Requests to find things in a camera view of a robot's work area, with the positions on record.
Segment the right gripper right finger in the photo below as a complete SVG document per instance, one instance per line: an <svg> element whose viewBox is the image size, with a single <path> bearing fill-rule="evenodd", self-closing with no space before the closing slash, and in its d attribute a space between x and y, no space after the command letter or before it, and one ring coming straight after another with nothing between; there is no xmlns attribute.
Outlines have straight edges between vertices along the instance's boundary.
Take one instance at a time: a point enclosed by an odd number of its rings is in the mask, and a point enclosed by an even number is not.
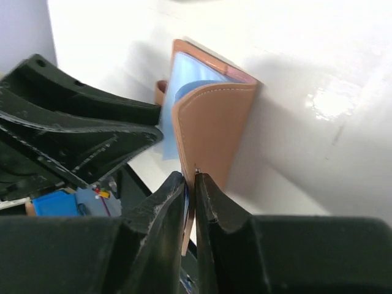
<svg viewBox="0 0 392 294"><path fill-rule="evenodd" d="M207 173L195 176L200 293L269 293L257 220Z"/></svg>

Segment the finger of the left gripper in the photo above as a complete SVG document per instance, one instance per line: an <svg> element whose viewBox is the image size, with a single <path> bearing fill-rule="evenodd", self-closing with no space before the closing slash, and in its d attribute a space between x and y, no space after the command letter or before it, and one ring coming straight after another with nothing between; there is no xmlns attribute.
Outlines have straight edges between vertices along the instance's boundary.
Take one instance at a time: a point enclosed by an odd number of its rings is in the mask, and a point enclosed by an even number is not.
<svg viewBox="0 0 392 294"><path fill-rule="evenodd" d="M22 60L1 78L1 92L5 90L47 110L85 118L156 126L160 117L160 106L93 88L39 54Z"/></svg>
<svg viewBox="0 0 392 294"><path fill-rule="evenodd" d="M1 135L28 146L76 187L110 176L160 142L156 126L74 116L25 100L1 101Z"/></svg>

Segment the tan leather card holder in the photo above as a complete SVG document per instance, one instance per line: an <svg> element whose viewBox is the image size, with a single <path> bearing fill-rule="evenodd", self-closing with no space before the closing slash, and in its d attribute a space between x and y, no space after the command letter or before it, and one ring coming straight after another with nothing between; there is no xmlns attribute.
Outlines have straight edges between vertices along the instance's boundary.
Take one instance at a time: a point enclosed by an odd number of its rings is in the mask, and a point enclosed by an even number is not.
<svg viewBox="0 0 392 294"><path fill-rule="evenodd" d="M190 192L183 255L195 219L196 171L226 188L257 86L248 73L188 41L173 41L170 78L157 82L156 102L162 106L162 158L179 159Z"/></svg>

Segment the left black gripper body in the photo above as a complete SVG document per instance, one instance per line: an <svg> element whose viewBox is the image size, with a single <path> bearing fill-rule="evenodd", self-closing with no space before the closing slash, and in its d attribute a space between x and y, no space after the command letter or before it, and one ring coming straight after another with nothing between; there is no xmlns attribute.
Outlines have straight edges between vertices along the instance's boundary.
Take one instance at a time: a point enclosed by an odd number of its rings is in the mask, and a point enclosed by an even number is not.
<svg viewBox="0 0 392 294"><path fill-rule="evenodd" d="M1 135L2 202L39 198L59 190L72 194L74 185L28 146L10 135Z"/></svg>

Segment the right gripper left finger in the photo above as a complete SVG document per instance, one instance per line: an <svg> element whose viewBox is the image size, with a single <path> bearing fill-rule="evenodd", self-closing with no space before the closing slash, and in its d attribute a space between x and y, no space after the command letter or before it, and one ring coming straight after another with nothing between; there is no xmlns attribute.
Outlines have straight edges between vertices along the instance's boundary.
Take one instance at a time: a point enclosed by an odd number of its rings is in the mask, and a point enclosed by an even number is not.
<svg viewBox="0 0 392 294"><path fill-rule="evenodd" d="M186 183L172 172L123 217L116 240L117 293L177 293Z"/></svg>

